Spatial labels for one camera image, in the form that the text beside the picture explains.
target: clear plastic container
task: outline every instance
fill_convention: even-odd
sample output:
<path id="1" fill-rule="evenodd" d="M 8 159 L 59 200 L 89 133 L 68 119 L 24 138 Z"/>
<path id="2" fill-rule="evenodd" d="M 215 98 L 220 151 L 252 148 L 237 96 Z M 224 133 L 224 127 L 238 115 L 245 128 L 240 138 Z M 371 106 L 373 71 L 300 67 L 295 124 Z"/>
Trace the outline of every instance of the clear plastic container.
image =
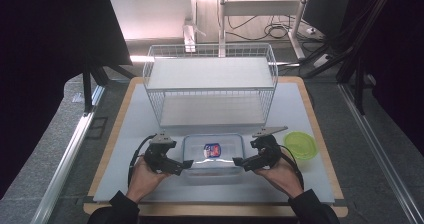
<path id="1" fill-rule="evenodd" d="M 243 138 L 239 134 L 189 135 L 183 140 L 183 160 L 194 160 L 188 176 L 238 175 L 233 157 L 244 158 Z"/>

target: black curtain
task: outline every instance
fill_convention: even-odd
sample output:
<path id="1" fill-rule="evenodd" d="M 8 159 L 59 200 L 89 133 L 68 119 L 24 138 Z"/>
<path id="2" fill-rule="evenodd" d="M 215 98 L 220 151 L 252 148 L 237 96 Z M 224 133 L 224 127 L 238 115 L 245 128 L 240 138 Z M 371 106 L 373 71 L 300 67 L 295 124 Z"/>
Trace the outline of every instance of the black curtain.
<path id="1" fill-rule="evenodd" d="M 87 63 L 130 60 L 110 0 L 0 0 L 0 8 L 2 197 L 55 115 L 64 84 Z"/>
<path id="2" fill-rule="evenodd" d="M 376 79 L 374 96 L 424 155 L 423 7 L 424 0 L 388 0 L 362 60 Z"/>

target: hand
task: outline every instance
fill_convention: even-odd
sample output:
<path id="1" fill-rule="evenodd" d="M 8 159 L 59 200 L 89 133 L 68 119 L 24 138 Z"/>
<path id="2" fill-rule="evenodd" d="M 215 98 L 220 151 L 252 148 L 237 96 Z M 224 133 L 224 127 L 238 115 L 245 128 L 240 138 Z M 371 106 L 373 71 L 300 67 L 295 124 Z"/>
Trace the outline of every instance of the hand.
<path id="1" fill-rule="evenodd" d="M 257 175 L 263 176 L 277 190 L 284 192 L 292 199 L 303 193 L 302 186 L 293 168 L 283 158 L 280 158 L 270 169 L 261 168 L 254 172 Z"/>
<path id="2" fill-rule="evenodd" d="M 134 166 L 127 197 L 133 202 L 139 203 L 143 197 L 154 191 L 162 180 L 170 175 L 153 172 L 144 160 L 144 156 L 141 156 Z"/>

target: wire basket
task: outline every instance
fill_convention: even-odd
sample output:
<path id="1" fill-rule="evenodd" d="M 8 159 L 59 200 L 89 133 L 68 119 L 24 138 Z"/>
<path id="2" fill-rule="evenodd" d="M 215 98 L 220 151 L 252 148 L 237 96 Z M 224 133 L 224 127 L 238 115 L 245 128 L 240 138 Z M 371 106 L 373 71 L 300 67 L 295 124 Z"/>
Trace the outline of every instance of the wire basket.
<path id="1" fill-rule="evenodd" d="M 151 46 L 153 58 L 144 65 L 144 86 L 161 127 L 266 123 L 278 81 L 269 44 L 186 48 Z"/>

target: green bowl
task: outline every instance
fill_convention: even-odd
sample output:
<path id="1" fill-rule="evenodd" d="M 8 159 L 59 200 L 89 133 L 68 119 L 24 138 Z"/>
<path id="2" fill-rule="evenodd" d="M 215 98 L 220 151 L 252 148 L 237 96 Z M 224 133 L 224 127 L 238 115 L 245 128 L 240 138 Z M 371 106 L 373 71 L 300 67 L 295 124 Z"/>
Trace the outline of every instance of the green bowl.
<path id="1" fill-rule="evenodd" d="M 284 146 L 293 154 L 294 158 L 309 160 L 318 153 L 315 139 L 304 132 L 290 132 L 284 137 Z"/>

